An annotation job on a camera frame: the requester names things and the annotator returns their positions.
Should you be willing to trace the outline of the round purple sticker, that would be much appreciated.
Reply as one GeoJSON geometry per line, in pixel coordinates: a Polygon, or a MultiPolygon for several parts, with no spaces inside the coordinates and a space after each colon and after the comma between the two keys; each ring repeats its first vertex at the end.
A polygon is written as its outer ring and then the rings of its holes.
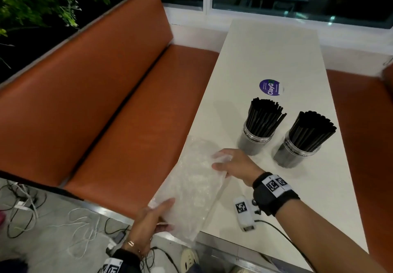
{"type": "Polygon", "coordinates": [[[282,83],[273,79],[264,79],[259,83],[260,90],[269,96],[280,96],[284,93],[282,83]]]}

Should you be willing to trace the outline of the clear jar with metal rim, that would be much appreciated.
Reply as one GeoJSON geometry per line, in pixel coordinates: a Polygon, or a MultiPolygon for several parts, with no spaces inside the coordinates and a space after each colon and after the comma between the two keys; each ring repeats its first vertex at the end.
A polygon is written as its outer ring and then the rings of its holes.
{"type": "Polygon", "coordinates": [[[306,158],[315,155],[322,147],[320,145],[312,152],[302,151],[292,143],[289,134],[288,130],[281,144],[272,151],[273,160],[283,168],[292,169],[298,166],[306,158]]]}
{"type": "Polygon", "coordinates": [[[263,147],[273,138],[274,134],[275,132],[272,132],[268,137],[257,137],[248,130],[246,122],[244,122],[237,146],[248,156],[255,156],[262,151],[263,147]]]}

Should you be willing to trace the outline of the person's left hand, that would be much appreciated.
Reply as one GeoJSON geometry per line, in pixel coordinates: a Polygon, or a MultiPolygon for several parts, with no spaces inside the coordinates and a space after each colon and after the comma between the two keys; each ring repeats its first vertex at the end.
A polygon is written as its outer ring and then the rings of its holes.
{"type": "Polygon", "coordinates": [[[153,235],[172,230],[173,225],[163,218],[154,218],[153,208],[145,207],[138,212],[121,248],[138,254],[142,259],[150,250],[153,235]]]}

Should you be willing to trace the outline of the bundle of black straws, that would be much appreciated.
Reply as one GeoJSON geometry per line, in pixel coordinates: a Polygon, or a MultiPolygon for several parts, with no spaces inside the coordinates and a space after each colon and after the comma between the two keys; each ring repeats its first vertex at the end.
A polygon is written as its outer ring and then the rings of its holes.
{"type": "Polygon", "coordinates": [[[299,112],[288,133],[290,142],[300,151],[313,152],[337,130],[327,117],[314,112],[299,112]]]}
{"type": "Polygon", "coordinates": [[[278,102],[254,98],[250,103],[245,127],[255,137],[270,137],[287,115],[282,111],[283,107],[278,102]]]}

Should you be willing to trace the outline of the person's right hand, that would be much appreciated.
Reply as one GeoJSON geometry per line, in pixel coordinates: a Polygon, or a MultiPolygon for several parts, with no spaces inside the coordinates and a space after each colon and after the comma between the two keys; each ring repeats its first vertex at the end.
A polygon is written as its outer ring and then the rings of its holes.
{"type": "Polygon", "coordinates": [[[255,164],[251,158],[240,149],[224,148],[213,154],[213,158],[229,155],[230,172],[227,176],[236,177],[244,182],[245,185],[252,187],[254,181],[265,171],[255,164]]]}

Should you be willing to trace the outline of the orange bench seat cushion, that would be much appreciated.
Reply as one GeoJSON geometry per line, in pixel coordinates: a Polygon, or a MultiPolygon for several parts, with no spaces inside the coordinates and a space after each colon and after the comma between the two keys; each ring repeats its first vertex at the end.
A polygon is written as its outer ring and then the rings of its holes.
{"type": "Polygon", "coordinates": [[[393,64],[327,76],[369,253],[393,273],[393,64]]]}
{"type": "Polygon", "coordinates": [[[218,57],[170,45],[64,189],[134,219],[177,163],[218,57]]]}

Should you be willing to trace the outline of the clear plastic bag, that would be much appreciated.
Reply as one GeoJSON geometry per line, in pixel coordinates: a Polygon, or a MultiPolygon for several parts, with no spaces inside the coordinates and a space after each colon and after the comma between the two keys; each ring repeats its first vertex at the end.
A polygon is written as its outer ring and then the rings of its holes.
{"type": "Polygon", "coordinates": [[[162,218],[173,226],[170,234],[190,246],[201,231],[226,177],[226,171],[216,171],[212,164],[232,160],[232,155],[219,151],[214,142],[187,136],[178,162],[148,204],[155,208],[174,198],[174,205],[162,218]]]}

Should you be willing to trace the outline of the beige shoe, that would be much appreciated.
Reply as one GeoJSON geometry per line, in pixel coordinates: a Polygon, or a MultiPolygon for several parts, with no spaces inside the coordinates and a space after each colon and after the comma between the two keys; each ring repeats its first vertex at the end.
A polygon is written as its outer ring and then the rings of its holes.
{"type": "Polygon", "coordinates": [[[180,257],[180,273],[200,273],[199,257],[191,248],[184,248],[180,257]]]}

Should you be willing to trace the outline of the black wristband with marker tags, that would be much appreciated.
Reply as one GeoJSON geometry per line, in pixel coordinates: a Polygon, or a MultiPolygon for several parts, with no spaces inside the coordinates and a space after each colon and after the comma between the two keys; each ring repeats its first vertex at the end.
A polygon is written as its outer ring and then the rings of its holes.
{"type": "Polygon", "coordinates": [[[142,273],[138,254],[125,249],[117,249],[106,259],[97,273],[142,273]]]}
{"type": "Polygon", "coordinates": [[[276,216],[290,200],[300,200],[292,187],[280,176],[265,172],[252,184],[253,199],[267,216],[276,216]]]}

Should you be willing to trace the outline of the person's right forearm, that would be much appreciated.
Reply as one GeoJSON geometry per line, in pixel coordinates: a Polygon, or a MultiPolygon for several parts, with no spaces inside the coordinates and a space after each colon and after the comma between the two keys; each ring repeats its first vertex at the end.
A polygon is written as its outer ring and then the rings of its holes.
{"type": "Polygon", "coordinates": [[[275,218],[317,273],[387,273],[357,243],[301,200],[287,201],[275,218]]]}

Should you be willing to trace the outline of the orange bench backrest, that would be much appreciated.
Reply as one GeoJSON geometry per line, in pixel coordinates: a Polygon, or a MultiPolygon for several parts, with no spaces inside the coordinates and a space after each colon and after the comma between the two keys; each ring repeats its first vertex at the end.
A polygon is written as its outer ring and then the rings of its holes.
{"type": "Polygon", "coordinates": [[[126,0],[0,87],[0,171],[60,186],[172,38],[161,0],[126,0]]]}

